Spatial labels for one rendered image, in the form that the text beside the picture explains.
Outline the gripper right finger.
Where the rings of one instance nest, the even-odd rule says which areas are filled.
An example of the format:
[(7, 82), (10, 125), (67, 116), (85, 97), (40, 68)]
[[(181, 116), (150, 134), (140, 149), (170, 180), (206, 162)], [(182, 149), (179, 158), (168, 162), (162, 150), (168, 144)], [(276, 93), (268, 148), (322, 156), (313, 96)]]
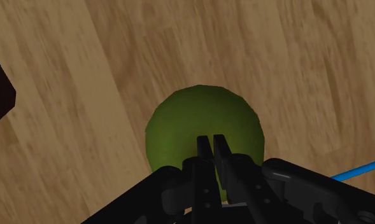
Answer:
[(257, 165), (213, 137), (215, 165), (231, 204), (256, 224), (375, 224), (375, 195), (280, 158)]

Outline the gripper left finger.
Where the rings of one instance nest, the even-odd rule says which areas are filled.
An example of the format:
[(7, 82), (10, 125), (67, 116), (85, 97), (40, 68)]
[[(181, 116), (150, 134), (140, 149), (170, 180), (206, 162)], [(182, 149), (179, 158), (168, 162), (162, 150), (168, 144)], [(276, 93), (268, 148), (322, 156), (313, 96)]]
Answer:
[(221, 208), (209, 139), (199, 136), (182, 169), (161, 167), (81, 224), (205, 224)]

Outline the green round fruit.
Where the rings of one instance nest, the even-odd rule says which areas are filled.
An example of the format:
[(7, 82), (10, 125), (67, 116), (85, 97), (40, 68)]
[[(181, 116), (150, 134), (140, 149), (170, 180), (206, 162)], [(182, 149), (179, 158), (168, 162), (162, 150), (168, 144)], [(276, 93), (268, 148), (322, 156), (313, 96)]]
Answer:
[(258, 115), (239, 95), (223, 87), (195, 85), (177, 90), (153, 112), (145, 129), (146, 157), (152, 171), (181, 168), (197, 155), (197, 137), (222, 134), (233, 153), (264, 161), (265, 138)]

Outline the blue thin rod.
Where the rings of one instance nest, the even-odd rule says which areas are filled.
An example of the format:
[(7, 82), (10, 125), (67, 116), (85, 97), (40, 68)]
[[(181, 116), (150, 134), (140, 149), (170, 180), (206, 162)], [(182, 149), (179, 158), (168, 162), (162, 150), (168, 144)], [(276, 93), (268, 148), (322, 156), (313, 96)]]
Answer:
[(353, 178), (355, 176), (359, 176), (361, 174), (365, 174), (367, 172), (371, 172), (375, 170), (375, 161), (362, 165), (360, 167), (356, 167), (354, 169), (342, 172), (340, 174), (332, 176), (332, 179), (335, 179), (337, 181), (345, 181), (347, 179)]

